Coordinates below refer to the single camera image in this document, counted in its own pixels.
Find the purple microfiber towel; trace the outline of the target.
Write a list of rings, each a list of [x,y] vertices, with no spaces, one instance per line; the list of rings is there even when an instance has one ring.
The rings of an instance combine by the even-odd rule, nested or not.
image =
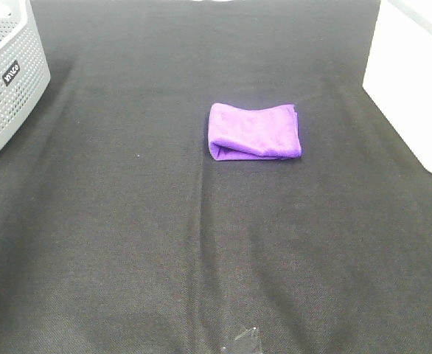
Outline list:
[[[209,112],[208,148],[219,162],[297,159],[302,146],[295,105],[245,110],[215,103]]]

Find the black fabric table cover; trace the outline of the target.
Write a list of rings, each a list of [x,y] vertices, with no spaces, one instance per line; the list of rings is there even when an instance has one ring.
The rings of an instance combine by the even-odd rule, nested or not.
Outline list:
[[[362,89],[377,1],[34,1],[0,152],[0,353],[432,353],[432,175]],[[216,161],[213,104],[302,156]]]

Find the grey perforated plastic basket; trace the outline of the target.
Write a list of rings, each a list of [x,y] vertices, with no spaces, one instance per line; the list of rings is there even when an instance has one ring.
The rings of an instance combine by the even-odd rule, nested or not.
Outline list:
[[[0,1],[0,151],[49,85],[48,63],[29,1]]]

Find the white plastic storage bin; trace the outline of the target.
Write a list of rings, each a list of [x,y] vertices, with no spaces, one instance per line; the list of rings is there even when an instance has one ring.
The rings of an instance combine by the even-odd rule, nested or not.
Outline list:
[[[432,1],[382,1],[363,88],[432,173]]]

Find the clear tape piece bottom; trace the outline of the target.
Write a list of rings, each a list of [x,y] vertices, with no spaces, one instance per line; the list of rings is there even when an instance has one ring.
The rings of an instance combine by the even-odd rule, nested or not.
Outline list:
[[[238,336],[233,341],[221,348],[222,354],[263,354],[262,342],[259,337],[259,328],[252,327]]]

